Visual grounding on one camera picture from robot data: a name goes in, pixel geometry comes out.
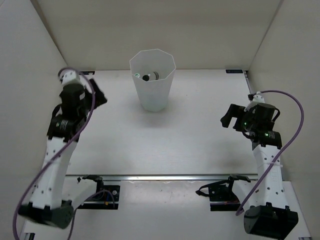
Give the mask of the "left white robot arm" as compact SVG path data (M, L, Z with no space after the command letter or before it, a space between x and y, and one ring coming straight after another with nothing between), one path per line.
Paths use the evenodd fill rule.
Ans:
M83 202L103 198L105 188L98 175L79 178L73 189L63 192L67 169L80 134L93 110L108 101L94 79L88 82L89 87L77 79L62 81L61 103L52 111L41 172L32 181L30 199L18 205L16 215L40 225L66 229Z

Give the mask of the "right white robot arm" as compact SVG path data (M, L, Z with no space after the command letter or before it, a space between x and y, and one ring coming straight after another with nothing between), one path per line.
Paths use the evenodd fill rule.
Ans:
M232 118L236 119L233 129L251 141L258 173L257 187L232 182L224 188L226 197L241 201L247 234L284 240L297 225L299 217L290 209L283 186L278 155L282 150L282 138L273 130L279 115L279 109L267 103L256 103L251 107L231 104L220 121L227 128Z

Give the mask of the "clear bottle black label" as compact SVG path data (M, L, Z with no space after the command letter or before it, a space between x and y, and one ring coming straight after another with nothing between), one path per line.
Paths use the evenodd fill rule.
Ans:
M160 75L156 71L147 73L147 74L142 76L142 80L144 80L145 82L156 81L156 80L159 80L159 79L160 79Z

